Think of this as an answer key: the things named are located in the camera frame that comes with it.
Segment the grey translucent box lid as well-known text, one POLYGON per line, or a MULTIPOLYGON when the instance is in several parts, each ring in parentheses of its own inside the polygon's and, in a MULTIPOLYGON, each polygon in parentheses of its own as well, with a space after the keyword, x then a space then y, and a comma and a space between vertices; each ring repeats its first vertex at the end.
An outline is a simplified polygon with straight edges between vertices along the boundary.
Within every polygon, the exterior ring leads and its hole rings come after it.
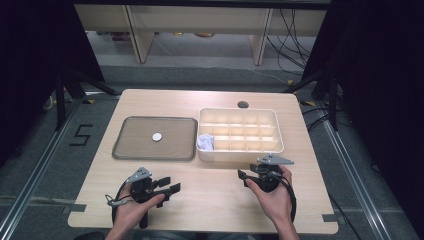
POLYGON ((196 136, 193 118, 130 116, 122 124, 112 156, 119 160, 191 161, 196 136))

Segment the cream divided storage box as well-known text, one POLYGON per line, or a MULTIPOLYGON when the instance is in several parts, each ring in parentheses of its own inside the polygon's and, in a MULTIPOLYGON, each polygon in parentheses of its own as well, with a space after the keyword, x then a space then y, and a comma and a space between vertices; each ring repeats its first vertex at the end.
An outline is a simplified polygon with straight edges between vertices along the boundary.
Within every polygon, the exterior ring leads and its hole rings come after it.
POLYGON ((214 150, 197 147, 199 158, 209 162, 255 162, 284 150, 277 114, 271 109, 202 108, 197 138, 214 137, 214 150))

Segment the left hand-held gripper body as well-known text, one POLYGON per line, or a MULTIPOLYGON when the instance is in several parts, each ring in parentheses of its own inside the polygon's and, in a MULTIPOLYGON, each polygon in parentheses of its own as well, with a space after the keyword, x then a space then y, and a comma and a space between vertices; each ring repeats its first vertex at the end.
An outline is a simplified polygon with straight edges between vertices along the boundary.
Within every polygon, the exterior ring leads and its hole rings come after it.
POLYGON ((154 196, 154 190, 159 186, 159 182, 153 180, 151 176, 149 170, 140 167, 126 180, 130 185, 130 195, 137 203, 144 203, 154 196))

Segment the white sock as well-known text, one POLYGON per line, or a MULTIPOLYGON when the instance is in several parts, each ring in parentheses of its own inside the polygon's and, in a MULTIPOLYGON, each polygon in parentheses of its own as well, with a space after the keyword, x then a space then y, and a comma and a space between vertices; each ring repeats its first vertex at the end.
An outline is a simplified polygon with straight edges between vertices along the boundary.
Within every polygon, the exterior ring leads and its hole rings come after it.
POLYGON ((197 147, 204 151, 214 150, 214 137, 209 134, 201 134, 197 138, 197 147))

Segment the metal floor rail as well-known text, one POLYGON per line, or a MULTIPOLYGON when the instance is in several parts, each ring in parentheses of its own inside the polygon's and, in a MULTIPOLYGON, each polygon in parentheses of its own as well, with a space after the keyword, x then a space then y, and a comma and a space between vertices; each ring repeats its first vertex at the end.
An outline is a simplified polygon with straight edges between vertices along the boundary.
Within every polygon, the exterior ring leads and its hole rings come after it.
POLYGON ((31 174, 25 181, 25 185, 19 194, 14 198, 11 206, 0 222, 0 240, 9 240, 13 235, 19 221, 21 220, 25 209, 27 208, 33 193, 41 182, 42 177, 47 171, 54 154, 56 153, 64 134, 66 133, 70 121, 75 112, 78 110, 82 100, 73 100, 69 107, 65 110, 65 119, 59 126, 55 127, 47 146, 43 149, 43 153, 34 166, 31 174))
POLYGON ((387 231, 386 225, 379 213, 375 202, 371 198, 368 190, 365 187, 353 161, 342 142, 342 139, 337 131, 335 131, 330 123, 324 123, 326 132, 335 148, 339 160, 347 174, 347 178, 356 194, 356 197, 362 207, 364 215, 374 233, 377 240, 391 240, 391 236, 387 231))

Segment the dark curtain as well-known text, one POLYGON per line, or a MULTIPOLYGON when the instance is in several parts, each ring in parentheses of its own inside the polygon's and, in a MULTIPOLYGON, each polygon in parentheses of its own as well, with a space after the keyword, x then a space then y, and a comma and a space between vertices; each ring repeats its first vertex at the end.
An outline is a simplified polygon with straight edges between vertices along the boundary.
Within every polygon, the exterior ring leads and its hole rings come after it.
POLYGON ((351 118, 424 240, 424 0, 324 0, 305 69, 340 84, 351 118))
POLYGON ((71 0, 0 0, 0 168, 58 80, 103 74, 71 0))

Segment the person's left hand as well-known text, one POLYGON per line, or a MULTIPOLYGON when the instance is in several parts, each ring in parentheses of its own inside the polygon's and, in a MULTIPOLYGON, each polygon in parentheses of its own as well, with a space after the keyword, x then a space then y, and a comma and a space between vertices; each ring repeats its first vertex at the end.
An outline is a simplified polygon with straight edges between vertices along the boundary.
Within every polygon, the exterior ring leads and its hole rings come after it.
POLYGON ((113 228, 120 231, 132 230, 151 208, 162 202, 164 197, 164 194, 159 194, 144 203, 128 201, 119 206, 116 210, 113 228))

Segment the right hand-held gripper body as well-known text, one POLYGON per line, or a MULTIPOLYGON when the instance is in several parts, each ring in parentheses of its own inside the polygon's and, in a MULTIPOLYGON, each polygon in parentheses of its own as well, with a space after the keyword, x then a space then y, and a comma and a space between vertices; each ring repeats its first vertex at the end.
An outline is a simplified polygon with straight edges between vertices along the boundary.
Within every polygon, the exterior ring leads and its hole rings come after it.
POLYGON ((259 157, 257 162, 258 165, 250 165, 250 170, 257 174, 257 177, 251 177, 251 180, 264 192, 272 192, 279 185, 279 180, 282 177, 280 165, 293 164, 292 160, 275 154, 259 157))

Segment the black metal stand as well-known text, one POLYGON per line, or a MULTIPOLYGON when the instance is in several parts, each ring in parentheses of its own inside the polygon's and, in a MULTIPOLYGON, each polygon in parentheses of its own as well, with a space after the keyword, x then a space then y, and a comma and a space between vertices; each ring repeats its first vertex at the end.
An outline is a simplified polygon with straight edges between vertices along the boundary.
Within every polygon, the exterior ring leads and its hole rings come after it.
POLYGON ((299 83, 291 85, 284 93, 294 93, 295 91, 315 82, 311 96, 314 100, 323 100, 328 97, 329 100, 329 121, 334 131, 338 130, 336 123, 337 107, 337 80, 330 70, 322 69, 307 77, 304 77, 299 83))
POLYGON ((55 80, 55 93, 57 101, 57 130, 59 130, 64 125, 66 120, 64 90, 67 90, 73 100, 82 100, 86 96, 86 93, 80 85, 80 82, 86 82, 110 96, 120 95, 120 92, 106 86, 102 81, 98 81, 81 71, 72 68, 60 69, 55 80))

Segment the person's right hand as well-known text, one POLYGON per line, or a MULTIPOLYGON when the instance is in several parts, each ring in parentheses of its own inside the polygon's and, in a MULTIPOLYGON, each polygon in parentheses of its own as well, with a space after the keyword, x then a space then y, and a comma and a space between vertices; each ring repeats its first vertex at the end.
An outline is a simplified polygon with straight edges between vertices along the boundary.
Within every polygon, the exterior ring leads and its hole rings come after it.
POLYGON ((262 210, 272 222, 282 220, 292 222, 290 194, 282 183, 272 192, 264 192, 258 185, 248 188, 257 197, 262 210))

